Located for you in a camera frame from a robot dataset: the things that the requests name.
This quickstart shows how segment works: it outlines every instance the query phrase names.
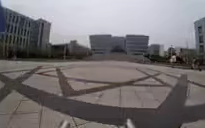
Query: gray pavement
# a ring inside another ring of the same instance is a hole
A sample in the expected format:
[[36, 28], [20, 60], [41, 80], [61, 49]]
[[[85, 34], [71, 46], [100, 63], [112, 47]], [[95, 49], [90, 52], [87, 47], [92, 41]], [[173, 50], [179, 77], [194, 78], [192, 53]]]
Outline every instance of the gray pavement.
[[0, 128], [205, 128], [205, 71], [0, 61]]

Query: person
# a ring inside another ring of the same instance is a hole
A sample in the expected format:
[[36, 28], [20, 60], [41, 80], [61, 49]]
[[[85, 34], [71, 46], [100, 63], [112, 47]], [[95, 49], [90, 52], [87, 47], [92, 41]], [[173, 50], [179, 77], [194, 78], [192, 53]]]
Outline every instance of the person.
[[174, 68], [174, 63], [176, 63], [177, 61], [177, 57], [176, 55], [174, 54], [173, 56], [171, 56], [170, 58], [170, 63], [171, 63], [171, 67]]
[[201, 67], [200, 67], [200, 60], [194, 58], [193, 61], [192, 61], [192, 66], [191, 66], [191, 68], [192, 68], [192, 69], [198, 69], [199, 71], [202, 71], [202, 69], [201, 69]]
[[194, 58], [192, 60], [192, 63], [191, 63], [191, 69], [195, 69], [195, 61], [196, 61], [196, 59]]

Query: geometric pavement pattern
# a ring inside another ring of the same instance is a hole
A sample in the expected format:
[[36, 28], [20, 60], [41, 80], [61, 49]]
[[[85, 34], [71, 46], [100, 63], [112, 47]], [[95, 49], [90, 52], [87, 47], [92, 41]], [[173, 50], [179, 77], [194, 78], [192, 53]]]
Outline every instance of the geometric pavement pattern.
[[[72, 68], [76, 67], [49, 67], [48, 70], [44, 67], [37, 67], [31, 70], [19, 70], [26, 72], [15, 79], [9, 78], [4, 74], [19, 71], [0, 72], [0, 81], [5, 84], [4, 87], [0, 89], [0, 102], [8, 95], [10, 95], [10, 93], [16, 91], [24, 95], [26, 98], [44, 107], [69, 115], [71, 117], [80, 118], [85, 121], [116, 126], [123, 125], [128, 118], [133, 121], [136, 127], [144, 128], [179, 128], [184, 123], [190, 123], [205, 119], [205, 104], [194, 106], [185, 105], [189, 93], [188, 84], [193, 84], [205, 88], [205, 85], [187, 80], [187, 75], [181, 75], [180, 77], [177, 77], [152, 69], [142, 70], [140, 68], [136, 68], [135, 70], [140, 73], [143, 73], [145, 76], [137, 79], [128, 80], [125, 82], [109, 82], [73, 78], [64, 75], [64, 72], [67, 69]], [[49, 93], [45, 90], [34, 88], [33, 86], [24, 84], [24, 81], [28, 80], [34, 74], [58, 79], [59, 86], [61, 89], [61, 95]], [[161, 74], [176, 78], [176, 85], [173, 86], [159, 79], [157, 76]], [[140, 84], [141, 81], [150, 78], [161, 84]], [[69, 80], [105, 85], [75, 90], [73, 89], [72, 85], [70, 85]], [[164, 101], [162, 101], [162, 103], [159, 104], [159, 106], [156, 108], [109, 106], [102, 104], [94, 104], [91, 102], [85, 102], [72, 98], [121, 87], [165, 87], [170, 88], [170, 92], [167, 94]]]

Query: sky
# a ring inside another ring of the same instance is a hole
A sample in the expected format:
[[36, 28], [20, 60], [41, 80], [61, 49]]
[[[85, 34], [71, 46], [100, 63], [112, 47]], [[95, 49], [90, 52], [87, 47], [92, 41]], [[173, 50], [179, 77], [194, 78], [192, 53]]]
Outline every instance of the sky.
[[4, 7], [52, 23], [50, 42], [90, 34], [148, 35], [149, 44], [195, 47], [194, 21], [205, 17], [205, 0], [1, 0]]

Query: paved plaza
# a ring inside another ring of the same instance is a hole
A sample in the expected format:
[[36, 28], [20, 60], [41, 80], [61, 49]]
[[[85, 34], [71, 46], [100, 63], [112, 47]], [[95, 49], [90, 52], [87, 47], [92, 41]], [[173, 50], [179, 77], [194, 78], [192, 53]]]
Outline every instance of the paved plaza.
[[0, 128], [205, 128], [205, 71], [0, 61]]

